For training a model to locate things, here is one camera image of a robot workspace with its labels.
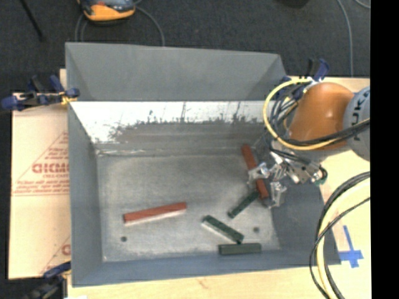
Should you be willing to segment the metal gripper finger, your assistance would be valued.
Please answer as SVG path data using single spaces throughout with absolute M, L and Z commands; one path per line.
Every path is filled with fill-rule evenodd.
M 269 208 L 280 207 L 286 198 L 287 188 L 279 181 L 270 182 Z
M 258 179 L 268 179 L 270 177 L 270 170 L 266 163 L 261 163 L 255 168 L 248 171 L 248 185 L 254 187 Z

